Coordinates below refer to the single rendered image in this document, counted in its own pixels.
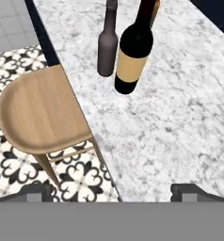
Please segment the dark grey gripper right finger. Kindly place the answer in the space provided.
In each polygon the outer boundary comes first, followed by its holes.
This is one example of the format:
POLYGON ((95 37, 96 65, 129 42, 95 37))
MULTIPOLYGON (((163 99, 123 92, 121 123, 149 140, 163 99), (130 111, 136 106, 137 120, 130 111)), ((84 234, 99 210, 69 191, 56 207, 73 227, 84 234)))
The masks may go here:
POLYGON ((224 198, 205 192, 195 184, 172 184, 170 186, 171 202, 213 202, 224 198))

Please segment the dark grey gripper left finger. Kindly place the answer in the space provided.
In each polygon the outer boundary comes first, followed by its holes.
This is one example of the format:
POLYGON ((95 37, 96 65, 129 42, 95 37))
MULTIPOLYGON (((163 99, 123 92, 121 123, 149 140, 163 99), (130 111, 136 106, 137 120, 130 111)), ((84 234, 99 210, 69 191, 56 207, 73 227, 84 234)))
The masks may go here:
POLYGON ((17 193, 0 198, 0 202, 52 202, 52 185, 25 185, 17 193))

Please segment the light wooden stool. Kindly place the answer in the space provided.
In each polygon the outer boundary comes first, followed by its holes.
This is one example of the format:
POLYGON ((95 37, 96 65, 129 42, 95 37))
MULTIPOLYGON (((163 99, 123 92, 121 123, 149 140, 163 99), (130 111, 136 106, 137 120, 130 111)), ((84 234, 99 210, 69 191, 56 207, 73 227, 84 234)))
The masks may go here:
POLYGON ((61 65, 24 74, 0 96, 0 127, 17 150, 29 153, 59 181, 48 153, 95 140, 61 65))

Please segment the black bottle with tan label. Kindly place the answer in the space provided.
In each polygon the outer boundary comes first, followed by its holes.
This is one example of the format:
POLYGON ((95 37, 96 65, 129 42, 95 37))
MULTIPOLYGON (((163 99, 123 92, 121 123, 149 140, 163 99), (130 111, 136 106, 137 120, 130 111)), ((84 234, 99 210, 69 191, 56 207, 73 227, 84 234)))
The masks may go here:
POLYGON ((114 84, 116 91, 121 94, 134 91, 152 50, 150 23, 155 2, 156 0, 141 0, 135 22, 121 35, 114 84))

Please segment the dark blue island cabinet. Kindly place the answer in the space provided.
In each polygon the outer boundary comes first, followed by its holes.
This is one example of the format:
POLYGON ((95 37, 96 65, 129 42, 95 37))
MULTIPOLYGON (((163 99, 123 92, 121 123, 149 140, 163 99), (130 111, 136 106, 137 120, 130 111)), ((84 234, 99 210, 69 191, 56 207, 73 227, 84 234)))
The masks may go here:
POLYGON ((32 21, 32 25, 35 29, 37 38, 39 40, 40 47, 45 56, 47 65, 49 67, 58 65, 60 63, 59 58, 57 57, 54 46, 50 41, 50 38, 47 34, 45 26, 40 18, 40 15, 33 0, 24 0, 24 2, 28 10, 30 19, 32 21))

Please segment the dark grey-purple bottle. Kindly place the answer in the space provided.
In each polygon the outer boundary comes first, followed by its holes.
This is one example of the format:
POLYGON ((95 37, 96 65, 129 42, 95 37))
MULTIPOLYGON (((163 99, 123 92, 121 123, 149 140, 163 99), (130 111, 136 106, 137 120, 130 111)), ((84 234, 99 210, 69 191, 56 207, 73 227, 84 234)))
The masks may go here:
POLYGON ((116 34, 118 0, 106 0, 104 29, 98 38, 97 72, 103 77, 114 71, 118 47, 116 34))

